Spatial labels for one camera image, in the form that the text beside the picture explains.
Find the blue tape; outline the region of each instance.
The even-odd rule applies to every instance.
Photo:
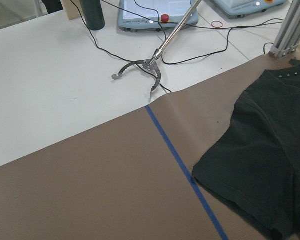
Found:
[[[209,218],[211,219],[211,221],[212,221],[215,229],[219,233],[221,239],[222,240],[229,240],[226,233],[225,233],[225,231],[223,230],[221,224],[219,223],[217,217],[215,216],[214,212],[212,211],[211,207],[209,206],[207,200],[205,199],[204,195],[202,194],[202,192],[200,191],[198,185],[196,184],[194,178],[191,176],[191,174],[188,171],[186,165],[182,161],[182,159],[179,156],[177,150],[175,149],[175,147],[173,146],[173,144],[170,141],[169,137],[167,136],[165,130],[163,129],[163,127],[159,123],[156,115],[151,110],[150,106],[145,106],[145,109],[148,112],[148,114],[150,115],[150,117],[151,117],[153,123],[155,124],[156,128],[160,132],[160,134],[161,134],[162,138],[164,139],[166,145],[170,149],[172,155],[174,156],[176,162],[178,163],[179,167],[181,168],[181,170],[182,170],[183,174],[185,175],[186,179],[190,183],[190,185],[191,185],[192,189],[194,190],[196,196],[199,198],[203,208],[205,209],[206,213],[208,214]]]

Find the black t-shirt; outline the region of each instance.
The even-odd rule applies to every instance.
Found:
[[[266,70],[246,89],[229,129],[192,174],[273,238],[299,231],[300,66]]]

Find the dark green cylinder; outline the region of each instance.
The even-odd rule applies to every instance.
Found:
[[[86,25],[90,30],[100,30],[105,26],[100,0],[80,0]]]

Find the white table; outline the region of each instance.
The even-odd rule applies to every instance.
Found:
[[[118,5],[118,0],[109,0]],[[228,20],[214,6],[198,7],[198,26],[212,21],[224,27],[256,25],[284,18],[290,2],[245,19]],[[151,58],[161,32],[123,32],[118,10],[102,3],[105,28],[95,31],[100,47],[130,60]],[[280,24],[235,30],[226,52],[180,65],[158,62],[161,83],[173,92],[193,86],[263,54]],[[167,62],[224,49],[225,31],[182,30],[165,52]],[[50,146],[150,103],[154,80],[137,68],[112,80],[126,63],[96,49],[80,18],[64,11],[0,30],[0,166]],[[158,88],[152,101],[165,94]]]

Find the red rubber band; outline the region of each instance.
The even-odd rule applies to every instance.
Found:
[[[221,24],[221,26],[214,26],[214,23]],[[213,28],[215,28],[215,29],[220,29],[220,28],[222,28],[222,27],[224,26],[224,24],[223,24],[222,22],[220,22],[220,21],[213,21],[213,22],[211,23],[211,26],[212,26]]]

